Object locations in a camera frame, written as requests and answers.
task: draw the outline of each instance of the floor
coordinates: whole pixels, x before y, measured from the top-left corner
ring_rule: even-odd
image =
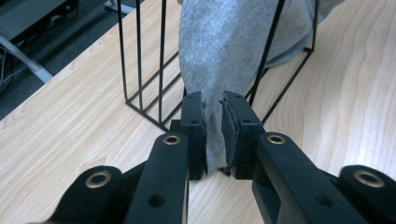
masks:
[[[117,12],[105,8],[105,2],[106,0],[80,0],[78,10],[22,46],[21,50],[56,75],[118,22]],[[134,7],[134,2],[135,0],[122,1],[130,7]],[[18,60],[14,60],[14,63],[14,71],[22,68]],[[5,72],[4,78],[10,74],[12,71]],[[8,78],[0,83],[0,120],[43,85],[28,69],[23,69],[12,80]]]

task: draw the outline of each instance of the wood grain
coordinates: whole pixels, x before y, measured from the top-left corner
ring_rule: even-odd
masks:
[[[142,5],[145,78],[158,69],[160,4]],[[167,58],[177,50],[180,13],[176,1],[168,5]],[[395,179],[395,15],[393,0],[348,0],[337,7],[319,26],[317,50],[265,128],[290,136],[333,174],[359,163]],[[134,13],[124,25],[132,93]],[[111,165],[125,172],[149,156],[163,132],[125,105],[119,45],[115,26],[0,121],[1,223],[44,221],[83,171]],[[258,114],[274,101],[295,64],[272,69],[262,82],[254,105]],[[176,73],[177,64],[169,69]],[[153,96],[157,87],[151,88],[145,97]],[[177,88],[168,102],[181,94]],[[191,182],[189,222],[262,223],[250,188],[249,181],[220,174]]]

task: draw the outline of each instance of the towel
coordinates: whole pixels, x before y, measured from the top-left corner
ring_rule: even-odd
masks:
[[[323,21],[343,0],[321,0]],[[205,101],[208,173],[226,166],[221,133],[224,91],[244,95],[256,76],[277,0],[184,0],[179,29],[180,71],[188,93]],[[265,63],[272,67],[300,54],[311,40],[315,0],[286,0]]]

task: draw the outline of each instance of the brass screw hole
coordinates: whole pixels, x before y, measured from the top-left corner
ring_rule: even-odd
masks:
[[[267,137],[268,141],[272,144],[282,145],[286,142],[285,138],[276,134],[269,135]]]
[[[111,173],[107,170],[95,172],[85,181],[89,189],[98,189],[106,185],[111,179]]]
[[[180,138],[178,136],[176,136],[176,135],[170,135],[170,136],[166,136],[163,139],[163,142],[166,145],[175,145],[175,144],[180,142]]]
[[[353,176],[355,176],[355,178],[359,180],[359,182],[361,182],[362,184],[370,186],[372,188],[379,189],[385,186],[385,183],[381,178],[368,171],[357,170],[355,171],[355,173],[353,173]]]

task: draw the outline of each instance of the black device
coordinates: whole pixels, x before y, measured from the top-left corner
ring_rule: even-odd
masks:
[[[319,170],[293,141],[266,133],[246,99],[224,92],[226,168],[252,180],[265,223],[396,223],[396,183],[369,167]],[[183,99],[180,120],[159,136],[147,161],[122,174],[98,166],[81,174],[47,223],[187,223],[189,180],[201,179],[205,119],[201,93]]]

